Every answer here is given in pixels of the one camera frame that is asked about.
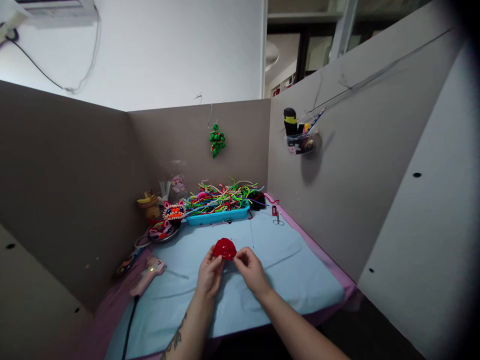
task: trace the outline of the green pipe cleaner ornament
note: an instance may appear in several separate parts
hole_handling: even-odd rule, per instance
[[[223,132],[219,132],[219,126],[217,124],[213,125],[213,131],[210,133],[210,142],[212,156],[215,159],[220,152],[220,149],[225,147],[225,135]]]

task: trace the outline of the light blue cloth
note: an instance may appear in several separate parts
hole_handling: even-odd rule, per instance
[[[127,359],[157,353],[167,347],[194,294],[200,263],[209,248],[221,238],[231,239],[237,250],[246,246],[252,248],[273,288],[300,314],[310,314],[342,301],[344,289],[337,279],[286,221],[283,226],[273,223],[276,217],[271,211],[268,207],[254,212],[252,220],[214,227],[184,224],[175,240],[153,249],[153,255],[164,261],[169,269],[189,279],[168,272],[153,279],[138,301]],[[211,338],[270,323],[233,262],[225,262],[216,302]],[[113,334],[105,360],[122,358],[132,309],[133,301]]]

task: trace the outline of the black power cord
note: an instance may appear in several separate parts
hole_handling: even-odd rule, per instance
[[[123,346],[123,355],[121,356],[121,360],[125,360],[125,356],[127,355],[127,347],[129,345],[129,337],[130,337],[130,327],[132,326],[132,321],[135,315],[135,309],[137,308],[139,299],[140,299],[140,296],[138,295],[133,298],[133,310],[131,311],[130,321],[128,322],[128,327],[126,329],[125,345]]]
[[[95,34],[95,45],[93,46],[93,54],[92,54],[92,58],[91,58],[91,63],[90,63],[90,67],[88,68],[88,71],[85,75],[85,77],[80,81],[79,85],[77,88],[71,88],[71,87],[62,87],[60,85],[58,85],[55,81],[53,81],[46,73],[44,73],[42,71],[42,69],[35,63],[35,61],[33,61],[33,59],[26,53],[25,50],[22,49],[22,47],[17,43],[17,41],[19,40],[19,32],[17,31],[16,28],[14,28],[12,31],[13,31],[13,37],[9,37],[9,36],[5,36],[5,38],[11,42],[12,44],[14,44],[17,48],[19,48],[21,50],[22,53],[25,54],[25,56],[31,61],[31,63],[33,65],[35,65],[35,67],[43,74],[43,76],[45,76],[48,80],[50,80],[53,84],[55,84],[56,86],[58,86],[60,89],[62,90],[65,90],[69,93],[72,93],[74,94],[77,90],[79,90],[81,87],[82,87],[82,83],[88,78],[88,76],[91,74],[92,72],[92,69],[93,69],[93,66],[95,64],[95,59],[96,59],[96,54],[97,54],[97,50],[98,50],[98,44],[99,44],[99,38],[100,38],[100,22],[101,22],[101,18],[100,18],[100,13],[99,13],[99,10],[97,9],[97,6],[94,5],[93,6],[95,8],[95,11],[96,11],[96,15],[97,15],[97,24],[96,24],[96,34]],[[5,22],[2,22],[0,23],[0,28],[5,24]]]
[[[4,22],[0,23],[0,28],[1,28],[4,24],[5,24]],[[58,85],[55,81],[53,81],[51,78],[49,78],[49,77],[47,76],[47,74],[44,73],[44,72],[42,71],[42,69],[39,68],[39,66],[35,63],[35,61],[33,61],[32,58],[25,52],[25,50],[23,50],[22,47],[17,44],[17,41],[18,41],[18,39],[20,38],[20,36],[19,36],[19,32],[17,31],[16,28],[13,29],[13,37],[5,36],[5,38],[6,38],[9,42],[11,42],[12,44],[15,44],[15,46],[16,46],[17,48],[19,48],[22,53],[25,54],[25,56],[31,61],[31,63],[32,63],[33,65],[35,65],[35,67],[36,67],[48,80],[50,80],[52,83],[54,83],[55,85],[57,85],[60,89],[62,89],[62,90],[64,89],[63,87],[61,87],[60,85]]]
[[[6,36],[6,39],[7,39],[9,42],[11,42],[12,44],[15,44],[15,46],[16,46],[17,48],[19,48],[19,49],[22,51],[22,53],[25,54],[25,56],[31,61],[31,63],[32,63],[33,65],[35,65],[35,67],[43,74],[43,76],[45,76],[48,80],[50,80],[52,83],[54,83],[55,85],[57,85],[60,89],[64,90],[63,87],[61,87],[61,86],[58,85],[55,81],[53,81],[51,78],[49,78],[48,75],[47,75],[46,73],[44,73],[41,68],[39,68],[39,66],[35,63],[35,61],[32,60],[32,58],[25,52],[25,50],[22,49],[22,47],[21,47],[20,45],[17,44],[16,41],[12,40],[12,39],[9,38],[8,36]]]

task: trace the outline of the hand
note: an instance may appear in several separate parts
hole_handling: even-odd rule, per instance
[[[243,276],[245,284],[257,299],[267,295],[272,290],[265,276],[264,267],[252,249],[244,247],[239,250],[233,261]]]
[[[224,269],[224,260],[221,255],[214,256],[214,249],[215,245],[210,248],[200,264],[195,290],[196,293],[208,299],[214,299],[217,296]]]

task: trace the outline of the round dish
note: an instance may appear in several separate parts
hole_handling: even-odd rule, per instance
[[[177,234],[178,234],[178,232],[179,232],[179,230],[180,230],[181,227],[182,227],[182,224],[180,223],[180,226],[179,226],[179,227],[175,227],[174,230],[173,230],[173,232],[172,232],[170,235],[168,235],[167,237],[164,237],[163,239],[159,239],[159,240],[153,240],[153,239],[151,239],[152,244],[164,244],[164,243],[168,243],[169,241],[173,240],[173,239],[177,236]]]

